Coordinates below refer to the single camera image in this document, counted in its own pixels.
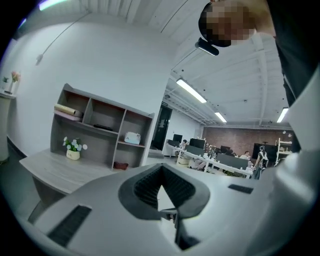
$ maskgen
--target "potted plant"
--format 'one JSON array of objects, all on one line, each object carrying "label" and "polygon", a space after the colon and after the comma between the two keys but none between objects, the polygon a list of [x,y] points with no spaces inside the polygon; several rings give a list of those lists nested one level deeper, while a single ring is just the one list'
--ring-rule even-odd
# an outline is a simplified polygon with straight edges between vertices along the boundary
[{"label": "potted plant", "polygon": [[72,160],[78,160],[80,158],[80,151],[82,149],[87,150],[88,148],[86,144],[81,145],[78,138],[70,142],[67,137],[64,137],[62,145],[66,146],[66,157]]},{"label": "potted plant", "polygon": [[5,76],[4,76],[3,79],[2,79],[2,81],[3,81],[4,83],[8,83],[8,80],[9,80],[9,77],[5,77]]},{"label": "potted plant", "polygon": [[12,71],[11,76],[12,76],[11,84],[10,84],[8,90],[5,91],[8,94],[12,94],[11,91],[12,91],[12,87],[13,87],[14,83],[19,81],[19,79],[20,79],[20,74],[18,72]]}]

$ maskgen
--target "hair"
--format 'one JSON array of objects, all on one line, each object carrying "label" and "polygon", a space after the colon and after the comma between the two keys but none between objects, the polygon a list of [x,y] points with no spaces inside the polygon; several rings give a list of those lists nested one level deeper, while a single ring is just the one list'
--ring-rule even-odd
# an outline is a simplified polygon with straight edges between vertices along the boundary
[{"label": "hair", "polygon": [[263,153],[266,153],[265,146],[260,146],[259,150],[262,151]]},{"label": "hair", "polygon": [[212,9],[211,2],[207,3],[203,8],[198,21],[200,33],[211,45],[229,47],[231,40],[220,40],[218,34],[215,34],[212,29],[207,29],[207,12],[212,12]]},{"label": "hair", "polygon": [[226,154],[227,156],[232,156],[232,157],[234,157],[233,152],[234,152],[234,151],[233,151],[232,149],[229,149],[229,150],[226,151],[225,154]]}]

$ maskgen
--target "office desk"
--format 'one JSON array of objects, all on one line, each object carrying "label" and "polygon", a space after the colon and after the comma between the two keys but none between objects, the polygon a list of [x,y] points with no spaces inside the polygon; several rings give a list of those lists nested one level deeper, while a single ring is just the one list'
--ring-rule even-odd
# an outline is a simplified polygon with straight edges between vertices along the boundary
[{"label": "office desk", "polygon": [[90,181],[118,172],[84,158],[71,160],[63,154],[50,152],[50,149],[26,157],[20,163],[32,174],[45,205],[51,205]]},{"label": "office desk", "polygon": [[206,162],[206,165],[205,165],[205,168],[204,168],[204,172],[206,173],[207,170],[208,170],[208,166],[209,164],[212,164],[213,166],[215,167],[218,167],[218,168],[221,168],[223,170],[226,170],[226,171],[229,171],[229,172],[232,172],[232,173],[240,173],[240,174],[243,174],[245,175],[245,178],[246,179],[249,179],[250,176],[253,174],[253,171],[249,168],[247,169],[238,169],[238,168],[234,168],[232,166],[228,166],[226,164],[223,164],[223,163],[220,163],[220,162],[216,162],[214,161],[213,159],[209,159],[209,158],[203,158],[202,156],[199,156],[199,155],[195,155],[195,154],[192,154],[188,151],[185,151],[181,148],[178,148],[178,147],[174,147],[174,146],[171,146],[169,144],[166,144],[167,147],[169,147],[170,149],[172,150],[176,150],[176,151],[179,151],[179,157],[178,157],[178,160],[181,156],[181,153],[185,154],[186,156],[189,156],[189,157],[192,157],[194,159],[200,159],[204,162]]}]

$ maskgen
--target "brick wall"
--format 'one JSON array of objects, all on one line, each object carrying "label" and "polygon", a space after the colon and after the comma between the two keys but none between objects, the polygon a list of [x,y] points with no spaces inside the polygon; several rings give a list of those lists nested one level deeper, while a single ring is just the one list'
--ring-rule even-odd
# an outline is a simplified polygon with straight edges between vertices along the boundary
[{"label": "brick wall", "polygon": [[210,145],[220,148],[221,146],[230,147],[237,155],[242,155],[245,151],[252,156],[255,143],[275,145],[279,138],[282,141],[290,142],[292,137],[288,137],[292,132],[283,130],[257,130],[257,129],[235,129],[235,128],[215,128],[204,127],[202,137]]}]

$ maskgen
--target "cable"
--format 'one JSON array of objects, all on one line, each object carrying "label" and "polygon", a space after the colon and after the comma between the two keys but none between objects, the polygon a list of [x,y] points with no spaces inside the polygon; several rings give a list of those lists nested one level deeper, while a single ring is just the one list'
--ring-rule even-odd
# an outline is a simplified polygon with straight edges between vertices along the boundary
[{"label": "cable", "polygon": [[42,60],[42,58],[44,57],[44,54],[46,53],[46,51],[50,48],[50,46],[52,46],[52,44],[68,29],[70,28],[73,24],[75,24],[76,22],[78,22],[79,20],[83,19],[84,17],[86,17],[87,15],[89,15],[91,12],[88,11],[85,15],[81,16],[80,18],[78,18],[76,21],[72,22],[69,26],[67,26],[60,34],[58,34],[55,39],[48,45],[48,47],[44,50],[44,52],[42,54],[39,54],[38,57],[36,58],[36,65],[38,65],[40,63],[40,61]]},{"label": "cable", "polygon": [[172,15],[172,17],[169,19],[169,21],[165,24],[164,28],[161,30],[160,33],[162,33],[164,31],[164,29],[166,28],[166,26],[169,24],[169,22],[172,20],[172,18],[177,14],[177,12],[179,12],[179,10],[185,5],[186,2],[188,2],[189,0],[186,0],[183,5],[180,6],[180,8],[178,10],[176,10],[176,12]]}]

